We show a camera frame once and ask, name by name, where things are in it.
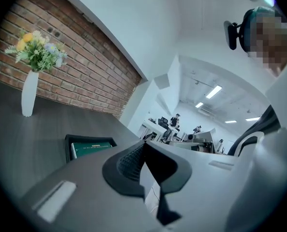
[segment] book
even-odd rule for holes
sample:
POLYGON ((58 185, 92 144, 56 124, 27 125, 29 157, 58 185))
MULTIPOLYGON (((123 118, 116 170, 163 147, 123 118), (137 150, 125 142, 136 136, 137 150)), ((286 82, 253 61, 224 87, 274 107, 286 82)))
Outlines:
POLYGON ((111 148, 112 145, 109 142, 101 142, 101 143, 72 143, 71 144, 71 152, 74 159, 88 155, 91 153, 95 153, 97 151, 101 151, 104 149, 111 148))

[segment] brick wall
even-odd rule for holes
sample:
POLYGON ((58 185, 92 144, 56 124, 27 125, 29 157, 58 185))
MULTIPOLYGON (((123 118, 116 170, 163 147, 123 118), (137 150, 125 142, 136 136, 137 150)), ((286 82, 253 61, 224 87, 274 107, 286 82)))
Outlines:
POLYGON ((21 29, 65 43, 67 65, 40 72, 37 95, 120 117, 141 77, 117 47, 67 0, 17 0, 0 26, 0 81, 22 89, 30 67, 3 51, 21 29))

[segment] white ceiling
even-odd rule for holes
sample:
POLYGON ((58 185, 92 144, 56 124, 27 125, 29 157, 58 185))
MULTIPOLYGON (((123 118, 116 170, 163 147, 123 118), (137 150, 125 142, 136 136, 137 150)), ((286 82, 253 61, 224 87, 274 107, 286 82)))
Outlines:
POLYGON ((242 22, 245 12, 266 5, 263 0, 177 0, 181 33, 196 34, 200 30, 224 31, 224 21, 242 22))
POLYGON ((246 90, 225 78, 205 71, 200 67, 183 64, 180 101, 195 106, 204 103, 198 112, 221 123, 229 131, 244 133, 254 122, 245 119, 259 117, 267 106, 259 102, 246 90), (216 85, 222 87, 211 99, 206 96, 216 85), (237 123, 226 124, 225 121, 236 120, 237 123))

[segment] white vase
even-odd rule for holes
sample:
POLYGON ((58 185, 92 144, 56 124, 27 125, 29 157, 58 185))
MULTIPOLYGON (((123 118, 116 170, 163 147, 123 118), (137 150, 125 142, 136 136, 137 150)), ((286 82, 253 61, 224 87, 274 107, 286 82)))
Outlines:
POLYGON ((33 105, 36 99, 37 86, 38 86, 38 72, 29 71, 25 80, 22 91, 22 114, 25 117, 32 115, 33 105))

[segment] office desk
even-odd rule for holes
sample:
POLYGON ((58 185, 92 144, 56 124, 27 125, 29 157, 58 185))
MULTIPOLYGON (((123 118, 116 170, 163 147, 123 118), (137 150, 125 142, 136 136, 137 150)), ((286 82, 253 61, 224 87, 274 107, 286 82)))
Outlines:
POLYGON ((66 164, 66 134, 112 137, 118 146, 139 141, 111 114, 40 97, 24 117, 21 93, 0 83, 0 181, 15 197, 66 164))
POLYGON ((142 123, 143 126, 146 128, 144 129, 141 139, 144 138, 144 136, 147 134, 148 130, 150 129, 151 131, 156 133, 156 137, 154 138, 154 141, 160 141, 162 138, 163 134, 165 133, 166 129, 164 127, 161 127, 160 125, 154 124, 153 122, 149 120, 144 120, 142 123))

